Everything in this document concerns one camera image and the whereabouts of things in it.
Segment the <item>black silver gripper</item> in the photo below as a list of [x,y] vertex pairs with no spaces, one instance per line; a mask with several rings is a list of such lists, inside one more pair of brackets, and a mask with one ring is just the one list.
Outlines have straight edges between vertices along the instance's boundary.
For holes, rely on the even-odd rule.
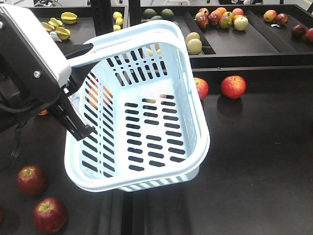
[[70,76],[67,61],[92,48],[93,44],[56,45],[31,10],[2,4],[0,130],[22,124],[47,109],[77,141],[93,133],[95,128],[69,99],[86,76]]

